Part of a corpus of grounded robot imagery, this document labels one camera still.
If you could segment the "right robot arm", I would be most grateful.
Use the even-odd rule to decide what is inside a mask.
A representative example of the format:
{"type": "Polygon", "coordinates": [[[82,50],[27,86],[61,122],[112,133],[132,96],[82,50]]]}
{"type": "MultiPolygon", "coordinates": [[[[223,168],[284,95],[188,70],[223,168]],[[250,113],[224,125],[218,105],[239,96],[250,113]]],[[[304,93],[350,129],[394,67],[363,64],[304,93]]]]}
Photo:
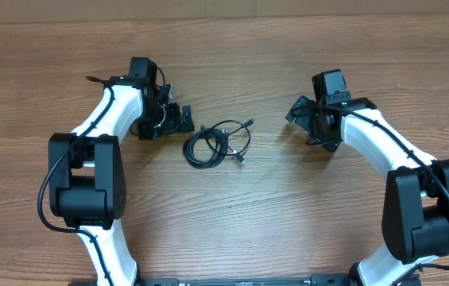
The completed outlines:
{"type": "Polygon", "coordinates": [[[359,152],[385,179],[383,244],[347,273],[313,274],[311,285],[419,285],[423,269],[449,271],[449,159],[438,160],[398,133],[369,99],[353,99],[339,69],[312,77],[286,115],[307,145],[359,152]]]}

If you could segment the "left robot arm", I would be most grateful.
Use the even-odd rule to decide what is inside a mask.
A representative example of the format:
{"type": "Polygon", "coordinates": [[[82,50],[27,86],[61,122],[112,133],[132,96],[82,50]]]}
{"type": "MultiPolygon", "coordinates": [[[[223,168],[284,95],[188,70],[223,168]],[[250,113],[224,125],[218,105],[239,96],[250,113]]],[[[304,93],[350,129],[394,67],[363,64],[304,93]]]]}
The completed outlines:
{"type": "Polygon", "coordinates": [[[47,199],[52,214],[64,221],[56,231],[81,238],[96,285],[141,285],[122,226],[127,186],[121,144],[128,134],[155,140],[193,131],[191,108],[172,101],[172,84],[147,57],[132,58],[125,75],[89,80],[102,85],[102,99],[72,131],[50,137],[37,211],[52,228],[43,210],[47,199]]]}

